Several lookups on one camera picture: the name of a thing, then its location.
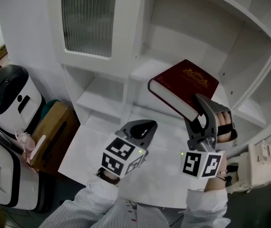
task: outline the brown box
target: brown box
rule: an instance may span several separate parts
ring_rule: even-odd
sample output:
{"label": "brown box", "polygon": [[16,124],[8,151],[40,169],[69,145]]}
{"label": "brown box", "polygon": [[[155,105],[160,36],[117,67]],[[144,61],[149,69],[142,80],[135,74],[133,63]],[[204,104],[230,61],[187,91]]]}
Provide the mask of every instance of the brown box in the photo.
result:
{"label": "brown box", "polygon": [[7,52],[6,45],[3,44],[2,46],[0,46],[0,59],[2,59],[7,53],[8,52]]}
{"label": "brown box", "polygon": [[57,101],[37,126],[32,138],[37,144],[46,136],[30,160],[35,169],[57,175],[59,166],[79,128],[79,122],[71,107]]}

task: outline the dark floor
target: dark floor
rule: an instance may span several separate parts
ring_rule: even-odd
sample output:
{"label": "dark floor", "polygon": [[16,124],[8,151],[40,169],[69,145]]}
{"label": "dark floor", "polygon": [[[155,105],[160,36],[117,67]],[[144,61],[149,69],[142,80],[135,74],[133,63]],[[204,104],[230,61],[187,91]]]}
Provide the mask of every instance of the dark floor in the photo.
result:
{"label": "dark floor", "polygon": [[[64,200],[73,200],[76,193],[84,186],[62,177],[55,182],[54,199],[48,213],[6,209],[7,227],[37,228]],[[236,192],[229,194],[228,210],[225,216],[231,219],[228,228],[271,228],[271,184],[252,190],[250,193]],[[173,228],[181,227],[181,209],[160,208],[168,223]]]}

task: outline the book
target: book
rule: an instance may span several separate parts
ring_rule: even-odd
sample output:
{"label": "book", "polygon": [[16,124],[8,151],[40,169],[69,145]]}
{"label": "book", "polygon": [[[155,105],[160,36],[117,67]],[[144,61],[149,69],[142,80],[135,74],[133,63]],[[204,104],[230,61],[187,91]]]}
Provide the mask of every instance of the book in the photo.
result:
{"label": "book", "polygon": [[148,82],[148,90],[189,121],[202,112],[195,94],[212,98],[219,82],[188,60],[160,73]]}

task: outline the watch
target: watch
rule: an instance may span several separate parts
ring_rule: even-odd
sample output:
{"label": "watch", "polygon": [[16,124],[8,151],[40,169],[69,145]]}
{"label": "watch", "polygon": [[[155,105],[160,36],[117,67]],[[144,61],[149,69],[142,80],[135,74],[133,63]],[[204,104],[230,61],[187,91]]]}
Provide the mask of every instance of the watch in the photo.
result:
{"label": "watch", "polygon": [[103,179],[104,181],[106,181],[106,182],[109,182],[109,183],[111,183],[111,184],[113,184],[113,185],[117,185],[120,181],[121,181],[121,179],[118,177],[117,179],[111,179],[111,178],[109,178],[108,176],[106,176],[105,174],[104,174],[104,171],[106,171],[103,167],[101,167],[100,169],[98,169],[98,171],[97,171],[97,176],[99,177],[99,178],[101,178],[101,179]]}

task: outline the person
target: person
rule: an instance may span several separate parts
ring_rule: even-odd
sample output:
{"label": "person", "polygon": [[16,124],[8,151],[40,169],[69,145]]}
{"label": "person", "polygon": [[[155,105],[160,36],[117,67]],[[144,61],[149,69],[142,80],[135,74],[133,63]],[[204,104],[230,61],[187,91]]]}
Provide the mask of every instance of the person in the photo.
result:
{"label": "person", "polygon": [[[228,113],[217,114],[217,122],[218,126],[232,123]],[[218,136],[218,142],[227,142],[230,137],[230,133]],[[182,228],[224,228],[230,223],[223,217],[227,210],[226,166],[223,155],[217,177],[207,181],[204,191],[188,190]],[[40,228],[169,227],[159,209],[119,199],[117,176],[107,170],[99,176],[79,191],[74,201],[66,200]]]}

